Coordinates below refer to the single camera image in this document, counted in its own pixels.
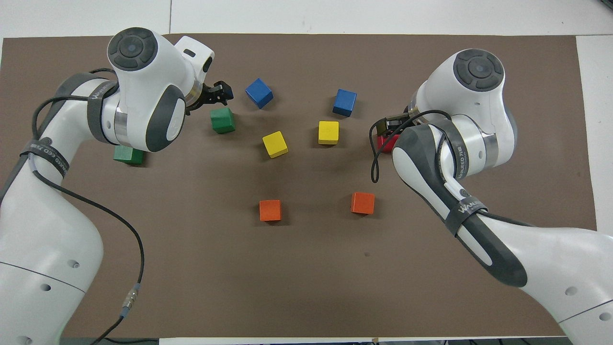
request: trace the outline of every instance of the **gray strap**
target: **gray strap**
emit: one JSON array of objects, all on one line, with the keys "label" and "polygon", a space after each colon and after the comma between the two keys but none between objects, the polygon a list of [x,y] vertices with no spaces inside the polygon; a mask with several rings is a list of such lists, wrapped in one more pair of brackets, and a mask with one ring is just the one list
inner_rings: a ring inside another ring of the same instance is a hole
[{"label": "gray strap", "polygon": [[68,173],[70,165],[64,156],[62,156],[59,151],[51,146],[51,139],[43,138],[41,140],[30,140],[19,156],[27,155],[29,153],[33,153],[38,157],[46,159],[59,171],[60,174],[62,174],[62,177],[65,177],[66,173]]},{"label": "gray strap", "polygon": [[100,84],[89,95],[87,100],[87,125],[89,126],[89,131],[98,141],[109,144],[112,144],[112,142],[107,139],[102,129],[102,103],[106,97],[110,96],[107,93],[115,92],[114,86],[116,84],[117,82],[111,80]]},{"label": "gray strap", "polygon": [[462,223],[480,209],[487,210],[487,207],[474,196],[469,196],[460,200],[460,202],[449,210],[449,214],[445,219],[445,227],[447,227],[447,230],[451,231],[455,237]]}]

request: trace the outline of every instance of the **yellow block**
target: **yellow block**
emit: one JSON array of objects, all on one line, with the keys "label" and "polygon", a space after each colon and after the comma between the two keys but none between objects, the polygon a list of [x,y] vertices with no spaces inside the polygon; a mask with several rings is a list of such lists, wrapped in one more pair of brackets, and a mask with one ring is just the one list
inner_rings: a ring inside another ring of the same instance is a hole
[{"label": "yellow block", "polygon": [[270,158],[278,157],[284,153],[287,153],[287,144],[283,140],[283,135],[280,131],[274,132],[262,138],[266,151]]},{"label": "yellow block", "polygon": [[320,121],[317,142],[322,145],[338,144],[338,121]]}]

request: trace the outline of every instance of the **red block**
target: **red block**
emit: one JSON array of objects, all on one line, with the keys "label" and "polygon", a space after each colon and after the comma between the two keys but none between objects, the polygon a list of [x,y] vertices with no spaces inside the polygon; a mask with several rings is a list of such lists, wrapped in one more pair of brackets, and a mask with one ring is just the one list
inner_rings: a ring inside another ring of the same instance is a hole
[{"label": "red block", "polygon": [[[400,134],[396,134],[392,140],[390,140],[387,145],[385,145],[385,148],[383,148],[383,153],[390,153],[392,151],[392,149],[394,148],[394,145],[396,144],[396,140],[398,140],[398,137],[400,136]],[[387,140],[387,138],[384,138],[383,136],[378,136],[377,137],[377,149],[380,149],[381,146],[383,146],[383,143]]]},{"label": "red block", "polygon": [[375,195],[355,192],[351,195],[351,212],[372,214],[375,211]]},{"label": "red block", "polygon": [[260,201],[260,220],[263,222],[281,220],[281,200]]}]

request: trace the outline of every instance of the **gray joint cap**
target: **gray joint cap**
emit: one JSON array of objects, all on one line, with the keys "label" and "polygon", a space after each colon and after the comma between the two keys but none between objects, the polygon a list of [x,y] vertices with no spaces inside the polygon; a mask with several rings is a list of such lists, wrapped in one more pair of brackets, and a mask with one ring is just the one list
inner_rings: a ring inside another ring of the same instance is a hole
[{"label": "gray joint cap", "polygon": [[504,69],[500,60],[490,52],[468,49],[455,57],[454,75],[467,89],[485,92],[502,83]]},{"label": "gray joint cap", "polygon": [[151,30],[129,28],[111,39],[107,53],[114,67],[138,71],[153,61],[158,53],[158,42]]}]

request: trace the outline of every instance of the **circular button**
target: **circular button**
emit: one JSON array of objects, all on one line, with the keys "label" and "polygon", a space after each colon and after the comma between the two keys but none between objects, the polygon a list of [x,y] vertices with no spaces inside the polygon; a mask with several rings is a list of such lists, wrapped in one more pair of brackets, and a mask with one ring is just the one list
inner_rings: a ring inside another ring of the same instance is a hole
[{"label": "circular button", "polygon": [[473,76],[483,79],[489,77],[492,74],[493,66],[488,59],[479,57],[472,59],[468,63],[468,71]]},{"label": "circular button", "polygon": [[128,58],[133,58],[143,51],[143,42],[135,36],[128,36],[119,43],[119,51]]},{"label": "circular button", "polygon": [[484,52],[485,50],[481,50],[481,49],[466,49],[458,53],[458,59],[468,61],[474,56],[483,55]]},{"label": "circular button", "polygon": [[470,73],[468,73],[468,68],[466,67],[465,64],[463,63],[459,63],[455,65],[455,71],[458,75],[458,77],[460,77],[460,79],[467,85],[470,85],[473,83],[473,78],[470,76]]}]

